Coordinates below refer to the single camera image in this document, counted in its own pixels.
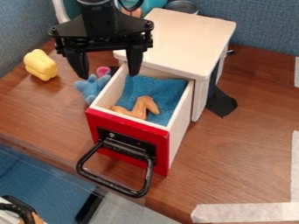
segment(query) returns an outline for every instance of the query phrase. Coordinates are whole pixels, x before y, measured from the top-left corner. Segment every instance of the black cable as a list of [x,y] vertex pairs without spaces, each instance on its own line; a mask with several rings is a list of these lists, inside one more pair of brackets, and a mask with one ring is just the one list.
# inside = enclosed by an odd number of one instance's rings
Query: black cable
[[20,206],[0,203],[0,210],[6,210],[18,214],[21,219],[24,220],[25,224],[35,224],[35,220],[33,219],[32,214],[29,211],[25,211]]
[[117,1],[122,6],[123,9],[125,9],[126,11],[130,11],[130,12],[135,11],[143,4],[143,0],[138,0],[138,2],[136,4],[134,4],[133,6],[127,7],[123,4],[122,0],[117,0]]

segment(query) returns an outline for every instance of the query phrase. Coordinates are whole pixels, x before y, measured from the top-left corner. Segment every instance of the drawer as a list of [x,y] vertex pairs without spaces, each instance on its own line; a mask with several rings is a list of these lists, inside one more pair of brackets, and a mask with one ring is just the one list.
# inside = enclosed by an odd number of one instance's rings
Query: drawer
[[[137,146],[138,144],[141,145],[141,148],[144,146],[147,151],[151,151],[150,148],[153,148],[151,155],[155,158],[154,172],[167,176],[179,145],[184,138],[184,133],[191,121],[194,81],[188,80],[184,93],[168,125],[163,126],[110,110],[122,97],[128,73],[127,63],[124,62],[87,109],[87,121],[93,140],[97,144],[103,136],[108,138],[116,137],[117,141],[124,139],[126,144],[132,141]],[[180,78],[175,74],[161,72],[145,66],[142,67],[140,74],[159,79]],[[147,167],[144,161],[131,157],[128,153],[123,154],[119,151],[107,149],[105,146],[99,150],[99,153],[143,168]]]

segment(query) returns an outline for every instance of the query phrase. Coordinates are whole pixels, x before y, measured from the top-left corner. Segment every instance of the gray wall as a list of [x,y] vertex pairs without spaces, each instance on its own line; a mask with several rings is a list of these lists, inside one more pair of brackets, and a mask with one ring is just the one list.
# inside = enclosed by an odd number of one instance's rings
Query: gray wall
[[299,55],[299,0],[194,0],[202,15],[237,22],[233,42]]
[[50,0],[3,0],[0,3],[0,77],[15,67],[31,49],[48,38],[56,24]]

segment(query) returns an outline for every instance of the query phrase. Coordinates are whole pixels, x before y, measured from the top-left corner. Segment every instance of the black drawer handle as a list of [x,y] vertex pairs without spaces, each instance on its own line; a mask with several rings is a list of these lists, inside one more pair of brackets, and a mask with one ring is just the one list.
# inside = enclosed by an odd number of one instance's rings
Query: black drawer handle
[[[105,147],[105,149],[116,151],[118,153],[127,155],[132,158],[137,158],[139,160],[142,160],[143,162],[147,163],[147,171],[145,175],[145,179],[143,182],[143,188],[139,191],[129,189],[127,187],[124,187],[122,185],[118,185],[113,181],[107,180],[105,178],[101,178],[99,176],[94,175],[93,173],[90,173],[86,171],[83,166],[86,163],[86,161],[93,156],[93,154],[99,150],[100,148]],[[99,142],[91,148],[83,157],[80,158],[76,165],[76,170],[82,177],[92,180],[96,184],[103,185],[105,187],[108,187],[110,189],[113,189],[119,193],[123,193],[127,196],[130,196],[132,198],[141,198],[143,197],[150,189],[150,183],[153,176],[153,170],[154,170],[154,158],[150,157],[146,153],[131,150],[130,148],[127,148],[125,146],[117,145],[117,143],[114,143],[108,139],[99,140]]]

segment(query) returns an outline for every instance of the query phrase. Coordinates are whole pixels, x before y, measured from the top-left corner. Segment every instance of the yellow sponge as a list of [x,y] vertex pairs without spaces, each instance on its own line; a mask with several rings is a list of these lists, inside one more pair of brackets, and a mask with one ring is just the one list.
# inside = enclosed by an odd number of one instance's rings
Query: yellow sponge
[[39,77],[42,81],[48,81],[58,73],[56,62],[40,49],[27,53],[24,56],[24,64],[28,73]]

